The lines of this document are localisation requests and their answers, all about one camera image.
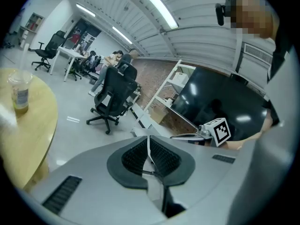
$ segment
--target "black screen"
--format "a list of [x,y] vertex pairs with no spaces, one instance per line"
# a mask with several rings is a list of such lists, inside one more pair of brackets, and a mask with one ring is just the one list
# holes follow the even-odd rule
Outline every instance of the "black screen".
[[266,116],[263,97],[225,75],[197,67],[172,105],[196,126],[226,118],[238,141],[258,133]]

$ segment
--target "drink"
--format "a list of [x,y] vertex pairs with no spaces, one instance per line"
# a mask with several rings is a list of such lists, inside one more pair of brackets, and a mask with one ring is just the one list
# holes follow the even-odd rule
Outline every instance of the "drink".
[[28,88],[32,80],[32,74],[27,71],[14,71],[8,76],[7,81],[12,86],[12,100],[17,114],[28,111]]

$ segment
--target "round wooden table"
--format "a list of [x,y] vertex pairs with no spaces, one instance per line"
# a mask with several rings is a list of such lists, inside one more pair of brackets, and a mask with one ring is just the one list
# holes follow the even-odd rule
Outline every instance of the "round wooden table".
[[57,103],[46,83],[33,76],[29,86],[29,109],[16,115],[8,75],[15,69],[0,69],[0,154],[12,183],[29,189],[37,174],[48,172],[44,163],[56,124]]

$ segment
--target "ceiling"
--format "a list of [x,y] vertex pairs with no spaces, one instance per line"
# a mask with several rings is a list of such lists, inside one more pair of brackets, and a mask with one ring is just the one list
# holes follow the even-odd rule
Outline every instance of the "ceiling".
[[[92,12],[90,22],[109,34],[122,46],[137,48],[143,57],[177,60],[201,64],[221,71],[233,71],[236,48],[241,43],[230,25],[219,26],[215,4],[225,0],[162,0],[179,27],[171,30],[149,0],[78,0]],[[133,44],[120,38],[116,27]],[[266,52],[272,53],[274,43],[259,38],[242,38]]]

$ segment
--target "gray floor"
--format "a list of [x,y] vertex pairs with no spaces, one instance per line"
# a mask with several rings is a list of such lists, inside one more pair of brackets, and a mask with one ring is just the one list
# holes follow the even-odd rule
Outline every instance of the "gray floor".
[[[1,50],[0,67],[17,68],[21,54],[22,51],[18,48]],[[130,130],[134,125],[135,118],[131,112],[128,112],[127,116],[120,117],[118,126],[110,123],[111,133],[109,135],[105,134],[106,126],[103,120],[86,125],[87,119],[96,116],[90,112],[91,107],[94,107],[94,98],[88,94],[92,85],[89,84],[89,79],[82,78],[82,80],[75,81],[72,75],[69,75],[67,81],[63,82],[64,68],[68,61],[66,58],[60,56],[57,59],[53,75],[49,75],[45,68],[35,71],[36,66],[31,66],[32,61],[40,61],[40,57],[35,52],[28,52],[25,69],[48,84],[54,92],[58,104],[59,115],[56,132],[48,153],[50,171],[81,152],[133,137]],[[80,121],[68,121],[68,116]]]

